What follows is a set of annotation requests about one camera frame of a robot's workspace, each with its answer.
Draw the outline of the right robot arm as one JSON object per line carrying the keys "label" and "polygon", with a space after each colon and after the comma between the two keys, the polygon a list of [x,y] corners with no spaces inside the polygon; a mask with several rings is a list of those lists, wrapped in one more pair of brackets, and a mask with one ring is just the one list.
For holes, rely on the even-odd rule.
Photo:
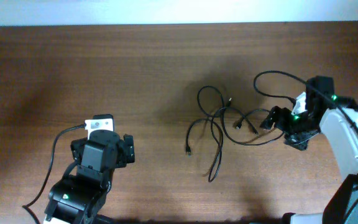
{"label": "right robot arm", "polygon": [[321,213],[283,215],[283,223],[358,223],[358,105],[337,96],[330,77],[306,81],[306,90],[292,101],[292,109],[273,107],[261,128],[283,131],[285,144],[300,151],[323,134],[328,140],[342,184]]}

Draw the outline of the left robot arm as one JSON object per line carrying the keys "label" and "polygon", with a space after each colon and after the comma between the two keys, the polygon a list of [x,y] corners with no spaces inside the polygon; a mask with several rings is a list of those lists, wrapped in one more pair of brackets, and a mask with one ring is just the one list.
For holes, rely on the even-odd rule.
{"label": "left robot arm", "polygon": [[135,162],[134,138],[128,134],[93,131],[70,147],[74,162],[49,192],[44,223],[95,223],[114,170]]}

